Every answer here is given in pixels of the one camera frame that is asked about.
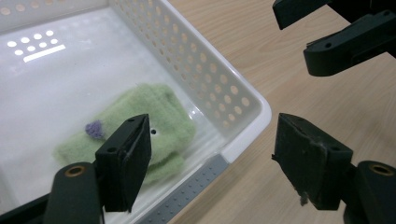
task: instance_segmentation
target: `stuffed toy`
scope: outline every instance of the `stuffed toy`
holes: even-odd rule
[[[149,116],[152,150],[144,184],[176,174],[184,163],[180,152],[189,146],[196,129],[172,89],[164,84],[140,84],[125,92],[91,122],[81,125],[80,133],[56,147],[53,156],[61,165],[93,162],[107,138],[125,120],[141,114]]]

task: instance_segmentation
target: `black mechanical part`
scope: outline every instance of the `black mechanical part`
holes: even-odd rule
[[[49,194],[19,206],[0,216],[1,224],[40,224],[43,223]]]
[[[131,211],[151,159],[149,115],[127,119],[96,151],[101,199],[107,212]]]
[[[151,159],[149,115],[124,121],[95,154],[54,177],[50,194],[0,216],[1,224],[104,223],[107,212],[131,211]]]
[[[352,150],[309,121],[279,114],[277,161],[298,194],[318,210],[346,204],[346,224],[396,223],[396,169],[377,161],[350,163]]]
[[[396,13],[386,10],[308,44],[304,57],[309,74],[327,77],[390,49],[396,49]]]
[[[91,163],[74,163],[58,171],[43,223],[104,223],[96,173]]]
[[[302,197],[318,210],[338,209],[340,175],[350,164],[352,150],[309,121],[279,114],[273,159]]]
[[[279,29],[283,30],[331,0],[275,0],[273,11]]]
[[[307,45],[310,75],[332,76],[384,52],[396,58],[394,0],[275,0],[273,11],[282,30],[324,5],[352,24]]]

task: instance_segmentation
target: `wood grain surface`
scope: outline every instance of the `wood grain surface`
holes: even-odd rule
[[[354,150],[353,163],[396,166],[396,60],[382,54],[333,77],[311,77],[306,43],[348,22],[322,7],[283,31],[275,0],[170,0],[170,3],[264,96],[273,118],[266,130],[172,223],[344,223],[300,199],[274,152],[277,115],[308,119]]]

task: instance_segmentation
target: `purple felt flower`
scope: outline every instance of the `purple felt flower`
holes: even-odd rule
[[[97,119],[96,121],[85,125],[85,133],[87,133],[92,138],[104,138],[105,134],[102,131],[102,122]]]

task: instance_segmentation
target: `white plastic basket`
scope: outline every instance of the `white plastic basket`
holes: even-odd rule
[[[151,219],[223,161],[215,178],[268,125],[270,107],[166,1],[0,1],[0,213],[48,193],[61,168],[54,147],[143,82],[172,87],[197,134],[182,173],[142,189],[132,214],[107,222]]]

